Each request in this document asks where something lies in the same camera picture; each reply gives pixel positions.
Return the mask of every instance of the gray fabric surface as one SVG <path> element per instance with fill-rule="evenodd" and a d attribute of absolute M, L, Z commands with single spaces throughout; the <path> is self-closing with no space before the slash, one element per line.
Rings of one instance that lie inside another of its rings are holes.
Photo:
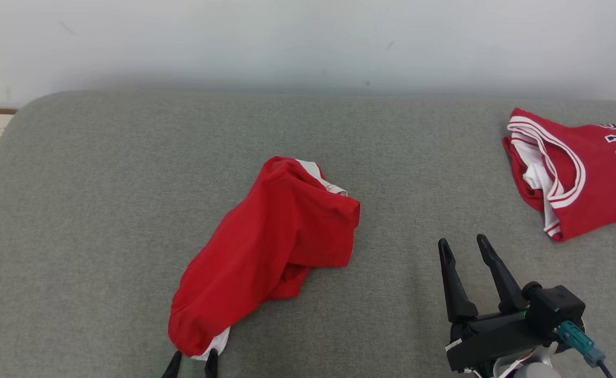
<path fill-rule="evenodd" d="M 230 376 L 456 376 L 437 241 L 481 313 L 497 294 L 475 235 L 520 285 L 565 285 L 616 376 L 616 225 L 564 244 L 541 228 L 500 139 L 519 106 L 616 123 L 616 102 L 59 93 L 0 139 L 0 377 L 161 376 L 189 261 L 273 155 L 317 161 L 361 201 L 347 268 L 231 330 Z M 596 377 L 576 352 L 563 376 Z M 203 363 L 185 361 L 182 376 Z"/>

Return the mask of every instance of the red jersey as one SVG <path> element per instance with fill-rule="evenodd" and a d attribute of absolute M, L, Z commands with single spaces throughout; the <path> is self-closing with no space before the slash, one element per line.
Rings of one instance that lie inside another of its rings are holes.
<path fill-rule="evenodd" d="M 231 325 L 259 304 L 296 297 L 311 268 L 348 265 L 359 215 L 315 163 L 268 160 L 186 268 L 168 323 L 175 346 L 193 359 L 221 354 Z"/>
<path fill-rule="evenodd" d="M 503 139 L 524 201 L 565 241 L 616 222 L 616 125 L 565 127 L 516 109 Z"/>

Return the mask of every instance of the cable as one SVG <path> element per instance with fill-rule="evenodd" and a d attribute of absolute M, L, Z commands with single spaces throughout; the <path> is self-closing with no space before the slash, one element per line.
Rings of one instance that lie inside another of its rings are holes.
<path fill-rule="evenodd" d="M 478 376 L 478 378 L 483 378 L 483 376 L 479 372 L 472 369 L 464 369 L 464 373 L 474 373 L 476 376 Z"/>
<path fill-rule="evenodd" d="M 532 349 L 531 352 L 528 352 L 527 354 L 523 354 L 522 356 L 518 357 L 518 359 L 516 359 L 514 363 L 511 364 L 511 366 L 509 366 L 502 374 L 499 375 L 499 378 L 506 378 L 511 373 L 511 371 L 514 371 L 516 370 L 516 368 L 521 366 L 522 362 L 531 357 L 534 352 L 536 352 L 536 348 Z"/>
<path fill-rule="evenodd" d="M 599 360 L 598 366 L 600 367 L 600 369 L 602 369 L 602 371 L 604 372 L 604 375 L 606 375 L 606 378 L 613 378 L 613 375 L 611 375 L 611 372 L 609 371 L 609 369 L 606 368 L 606 365 L 604 364 L 604 360 Z"/>
<path fill-rule="evenodd" d="M 604 359 L 606 358 L 604 352 L 595 347 L 595 342 L 587 337 L 586 334 L 571 321 L 568 320 L 560 323 L 557 335 L 562 341 L 567 343 L 567 345 L 581 353 L 581 356 L 583 356 L 583 359 L 586 360 L 591 368 L 596 368 L 600 361 L 604 364 Z"/>

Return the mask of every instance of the white fabric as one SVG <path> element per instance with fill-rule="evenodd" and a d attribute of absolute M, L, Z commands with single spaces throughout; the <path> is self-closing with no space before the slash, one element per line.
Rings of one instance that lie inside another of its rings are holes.
<path fill-rule="evenodd" d="M 579 194 L 583 191 L 583 187 L 586 185 L 586 166 L 583 165 L 583 161 L 579 159 L 579 156 L 560 139 L 557 139 L 555 136 L 550 134 L 550 132 L 546 131 L 546 129 L 544 129 L 541 125 L 527 117 L 519 117 L 518 115 L 511 117 L 511 121 L 509 122 L 507 129 L 511 132 L 520 132 L 521 134 L 534 139 L 539 146 L 539 150 L 544 156 L 548 169 L 550 169 L 553 175 L 555 175 L 553 187 L 547 197 L 551 206 L 553 206 L 553 208 L 563 208 L 576 201 L 576 198 L 579 197 Z M 551 143 L 558 146 L 564 150 L 565 153 L 567 153 L 567 156 L 569 156 L 574 163 L 574 168 L 576 169 L 576 179 L 574 180 L 574 186 L 566 192 L 561 191 L 560 187 L 558 187 L 560 180 L 557 179 L 555 167 L 553 166 L 552 161 L 550 161 L 550 158 L 548 158 L 548 153 L 546 153 L 544 143 Z"/>
<path fill-rule="evenodd" d="M 217 354 L 222 354 L 222 352 L 224 351 L 224 347 L 226 347 L 226 343 L 228 342 L 228 332 L 230 330 L 231 328 L 228 327 L 226 328 L 226 330 L 224 330 L 224 332 L 219 333 L 219 335 L 213 338 L 212 342 L 210 342 L 209 346 L 207 346 L 207 349 L 205 349 L 205 353 L 201 354 L 200 356 L 191 356 L 190 358 L 200 361 L 207 361 L 210 350 L 212 350 L 213 348 L 217 351 Z"/>
<path fill-rule="evenodd" d="M 331 182 L 328 182 L 327 180 L 322 179 L 322 175 L 320 175 L 319 167 L 317 166 L 317 163 L 312 162 L 312 161 L 298 160 L 298 159 L 295 159 L 295 160 L 301 163 L 301 166 L 303 166 L 303 169 L 306 170 L 308 174 L 310 174 L 312 177 L 315 177 L 315 179 L 317 179 L 317 181 L 320 182 L 320 184 L 326 187 L 327 191 L 330 191 L 331 193 L 335 193 L 335 194 L 340 194 L 341 196 L 346 196 L 346 197 L 348 196 L 348 192 L 342 187 L 335 186 Z"/>
<path fill-rule="evenodd" d="M 531 137 L 527 137 L 521 132 L 514 131 L 511 134 L 511 144 L 516 148 L 520 159 L 527 166 L 527 170 L 522 175 L 525 182 L 532 189 L 541 190 L 544 194 L 544 231 L 553 236 L 560 232 L 560 220 L 553 213 L 553 207 L 548 200 L 553 188 L 553 178 L 550 177 L 544 165 L 545 156 L 541 153 L 539 144 Z M 558 192 L 564 192 L 562 184 L 558 186 Z"/>
<path fill-rule="evenodd" d="M 322 179 L 322 175 L 320 175 L 319 167 L 317 163 L 313 161 L 303 161 L 303 160 L 298 160 L 298 159 L 295 159 L 295 160 L 298 161 L 301 164 L 301 166 L 303 166 L 303 169 L 306 170 L 308 174 L 310 174 L 312 177 L 315 177 L 315 179 L 317 179 L 317 181 L 319 181 L 320 184 L 326 187 L 327 191 L 330 191 L 331 193 L 339 194 L 341 196 L 348 196 L 348 192 L 342 189 L 342 187 L 338 187 L 332 184 L 331 182 L 328 182 L 327 180 Z M 221 354 L 224 351 L 224 348 L 226 347 L 226 343 L 228 342 L 228 333 L 230 332 L 230 330 L 231 328 L 228 327 L 226 328 L 226 330 L 224 330 L 224 332 L 220 333 L 219 335 L 217 335 L 217 337 L 213 338 L 212 342 L 210 342 L 209 346 L 207 347 L 207 349 L 205 349 L 205 352 L 203 354 L 200 354 L 198 356 L 191 356 L 190 358 L 195 359 L 195 360 L 200 360 L 200 361 L 207 361 L 207 357 L 210 354 L 210 350 L 213 348 L 216 349 L 218 354 Z"/>

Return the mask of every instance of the garment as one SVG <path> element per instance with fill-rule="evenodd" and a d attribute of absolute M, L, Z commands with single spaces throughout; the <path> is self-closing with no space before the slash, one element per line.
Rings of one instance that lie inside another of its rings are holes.
<path fill-rule="evenodd" d="M 565 241 L 616 222 L 616 125 L 565 127 L 516 109 L 503 139 L 524 201 Z"/>
<path fill-rule="evenodd" d="M 315 163 L 268 160 L 184 272 L 168 325 L 175 346 L 193 359 L 221 353 L 231 325 L 264 301 L 296 297 L 310 268 L 347 265 L 359 217 L 360 203 Z"/>

